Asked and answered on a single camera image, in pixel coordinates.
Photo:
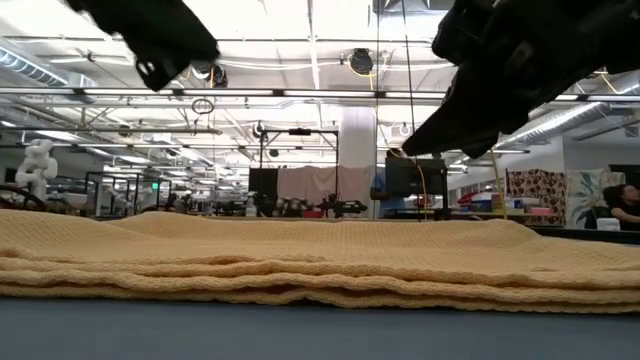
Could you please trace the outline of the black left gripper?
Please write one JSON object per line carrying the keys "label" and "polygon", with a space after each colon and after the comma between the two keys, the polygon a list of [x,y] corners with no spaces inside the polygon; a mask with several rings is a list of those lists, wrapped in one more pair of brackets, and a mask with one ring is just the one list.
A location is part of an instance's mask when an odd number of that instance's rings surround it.
{"label": "black left gripper", "polygon": [[192,62],[213,63],[217,40],[183,0],[64,0],[105,33],[120,34],[145,86],[159,91]]}

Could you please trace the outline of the large black monitor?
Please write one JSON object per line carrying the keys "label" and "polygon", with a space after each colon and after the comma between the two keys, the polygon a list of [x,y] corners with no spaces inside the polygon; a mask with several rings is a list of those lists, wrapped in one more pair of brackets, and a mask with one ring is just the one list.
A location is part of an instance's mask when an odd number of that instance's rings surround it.
{"label": "large black monitor", "polygon": [[450,215],[448,201],[448,169],[443,160],[393,157],[385,160],[386,193],[392,197],[441,195],[442,207],[436,219]]}

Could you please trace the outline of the black table frame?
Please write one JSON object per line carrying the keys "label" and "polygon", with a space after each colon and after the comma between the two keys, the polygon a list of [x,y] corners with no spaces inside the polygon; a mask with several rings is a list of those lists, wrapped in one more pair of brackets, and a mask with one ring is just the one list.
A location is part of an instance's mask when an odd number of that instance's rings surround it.
{"label": "black table frame", "polygon": [[640,232],[530,226],[542,236],[640,246]]}

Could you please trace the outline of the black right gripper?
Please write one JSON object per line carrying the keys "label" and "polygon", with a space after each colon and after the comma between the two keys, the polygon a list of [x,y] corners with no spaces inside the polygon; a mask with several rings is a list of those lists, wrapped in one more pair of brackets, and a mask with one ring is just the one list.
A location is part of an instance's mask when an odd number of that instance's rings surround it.
{"label": "black right gripper", "polygon": [[477,159],[589,73],[625,72],[614,50],[640,30],[640,0],[454,0],[434,53],[457,67],[440,107],[402,145],[409,156],[461,150]]}

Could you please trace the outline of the yellow waffle weave towel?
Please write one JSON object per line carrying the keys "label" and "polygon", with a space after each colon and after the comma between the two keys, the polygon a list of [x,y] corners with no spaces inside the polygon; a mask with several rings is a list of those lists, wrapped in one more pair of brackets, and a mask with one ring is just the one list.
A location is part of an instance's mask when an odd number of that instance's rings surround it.
{"label": "yellow waffle weave towel", "polygon": [[0,295],[640,312],[640,248],[505,220],[276,221],[0,210]]}

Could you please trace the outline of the white square pillar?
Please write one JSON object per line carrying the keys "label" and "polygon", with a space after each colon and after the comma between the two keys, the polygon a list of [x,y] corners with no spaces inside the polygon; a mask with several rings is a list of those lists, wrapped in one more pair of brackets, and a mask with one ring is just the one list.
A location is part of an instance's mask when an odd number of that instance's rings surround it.
{"label": "white square pillar", "polygon": [[370,167],[376,158],[376,122],[370,107],[344,107],[339,127],[339,164]]}

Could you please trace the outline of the pink cloth sheet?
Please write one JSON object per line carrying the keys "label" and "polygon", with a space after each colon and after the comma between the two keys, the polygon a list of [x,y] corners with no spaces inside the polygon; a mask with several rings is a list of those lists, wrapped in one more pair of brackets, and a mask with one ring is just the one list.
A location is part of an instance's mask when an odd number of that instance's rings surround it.
{"label": "pink cloth sheet", "polygon": [[373,167],[281,168],[277,194],[280,198],[306,199],[314,204],[319,204],[328,194],[337,194],[341,200],[367,204],[373,177]]}

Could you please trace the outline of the silver ventilation duct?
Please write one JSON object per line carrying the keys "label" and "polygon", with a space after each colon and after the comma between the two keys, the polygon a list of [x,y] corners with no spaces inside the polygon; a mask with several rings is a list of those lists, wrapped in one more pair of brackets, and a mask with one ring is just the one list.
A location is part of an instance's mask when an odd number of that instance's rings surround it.
{"label": "silver ventilation duct", "polygon": [[97,83],[77,72],[54,69],[33,61],[28,56],[0,46],[0,69],[16,73],[50,88],[93,88]]}
{"label": "silver ventilation duct", "polygon": [[618,93],[587,94],[587,97],[593,96],[595,101],[589,100],[570,109],[552,111],[538,117],[514,134],[502,138],[496,147],[502,149],[515,145],[531,145],[581,125],[594,122],[605,115],[610,115],[612,111],[610,104],[621,102],[622,98],[637,98],[640,100],[639,77],[621,79],[616,89]]}

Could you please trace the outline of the brown floral patterned cloth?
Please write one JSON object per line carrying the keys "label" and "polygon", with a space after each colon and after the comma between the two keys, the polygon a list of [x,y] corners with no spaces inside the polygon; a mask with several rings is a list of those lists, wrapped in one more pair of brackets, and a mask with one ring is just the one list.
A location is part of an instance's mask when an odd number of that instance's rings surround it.
{"label": "brown floral patterned cloth", "polygon": [[[521,200],[525,207],[522,222],[530,226],[563,227],[566,210],[566,176],[563,172],[543,169],[507,171],[506,194]],[[554,216],[533,216],[526,213],[530,207],[549,207]]]}

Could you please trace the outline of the green leaf patterned cloth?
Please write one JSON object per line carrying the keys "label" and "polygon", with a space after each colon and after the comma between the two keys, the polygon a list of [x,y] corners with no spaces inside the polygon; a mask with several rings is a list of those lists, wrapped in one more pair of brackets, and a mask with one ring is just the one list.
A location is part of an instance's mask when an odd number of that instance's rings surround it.
{"label": "green leaf patterned cloth", "polygon": [[566,173],[565,225],[570,229],[584,229],[594,207],[605,207],[602,191],[624,184],[625,174],[608,168],[568,170]]}

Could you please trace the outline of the long fluorescent light strip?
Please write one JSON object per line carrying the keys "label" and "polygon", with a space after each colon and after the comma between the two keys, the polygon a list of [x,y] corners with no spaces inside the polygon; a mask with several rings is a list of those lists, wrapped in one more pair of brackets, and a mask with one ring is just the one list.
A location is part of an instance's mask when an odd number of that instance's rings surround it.
{"label": "long fluorescent light strip", "polygon": [[348,90],[283,90],[283,89],[163,89],[153,91],[140,88],[53,88],[0,87],[0,95],[69,95],[122,97],[301,97],[331,99],[402,99],[443,100],[444,92],[409,91],[348,91]]}

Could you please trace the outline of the black metal frame stand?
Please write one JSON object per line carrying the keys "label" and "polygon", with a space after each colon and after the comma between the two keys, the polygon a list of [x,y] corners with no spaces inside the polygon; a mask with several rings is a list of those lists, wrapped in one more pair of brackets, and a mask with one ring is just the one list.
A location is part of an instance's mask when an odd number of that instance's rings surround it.
{"label": "black metal frame stand", "polygon": [[[330,193],[326,197],[326,199],[329,199],[333,195],[337,195],[339,190],[339,149],[338,149],[339,132],[337,130],[311,130],[311,129],[298,127],[298,128],[290,128],[287,130],[266,129],[266,133],[268,136],[271,134],[274,134],[274,136],[272,137],[272,140],[275,140],[282,133],[287,133],[288,135],[295,135],[295,136],[311,136],[313,134],[317,134],[321,138],[324,138],[326,134],[334,135],[336,138],[336,144],[334,146],[334,150],[335,150],[334,192]],[[265,143],[265,141],[263,141],[262,139],[259,140],[259,167],[258,168],[263,168],[264,150],[269,145],[270,145],[270,142]],[[257,196],[258,196],[258,200],[256,204],[256,215],[258,217],[271,218],[271,217],[284,216],[284,217],[293,217],[293,218],[303,218],[302,216],[303,211],[316,210],[315,208],[306,209],[304,206],[294,209],[293,206],[287,202],[284,202],[284,205],[285,205],[284,208],[279,208],[278,207],[279,198],[277,198],[276,200],[269,200],[263,195],[257,195]],[[323,211],[324,216],[328,214],[327,209],[321,208],[319,211]]]}

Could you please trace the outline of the black cabinet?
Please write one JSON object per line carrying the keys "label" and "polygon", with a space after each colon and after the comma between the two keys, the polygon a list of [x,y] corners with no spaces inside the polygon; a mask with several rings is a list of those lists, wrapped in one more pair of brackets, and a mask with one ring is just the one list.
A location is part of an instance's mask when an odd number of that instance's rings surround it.
{"label": "black cabinet", "polygon": [[640,190],[640,165],[612,164],[609,166],[612,172],[625,175],[625,183]]}

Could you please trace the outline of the black framed glass enclosure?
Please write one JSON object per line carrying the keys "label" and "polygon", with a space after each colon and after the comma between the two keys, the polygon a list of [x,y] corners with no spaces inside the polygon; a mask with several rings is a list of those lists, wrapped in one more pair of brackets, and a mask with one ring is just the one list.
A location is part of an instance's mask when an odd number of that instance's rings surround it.
{"label": "black framed glass enclosure", "polygon": [[87,172],[84,180],[87,215],[99,219],[160,210],[173,190],[171,180],[141,172]]}

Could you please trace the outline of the small black monitor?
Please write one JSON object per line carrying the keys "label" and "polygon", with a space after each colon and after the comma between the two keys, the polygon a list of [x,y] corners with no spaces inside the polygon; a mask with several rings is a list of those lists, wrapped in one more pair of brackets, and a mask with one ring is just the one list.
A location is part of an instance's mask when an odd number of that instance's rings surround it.
{"label": "small black monitor", "polygon": [[275,168],[250,168],[248,191],[255,195],[263,195],[269,200],[278,198],[278,169]]}

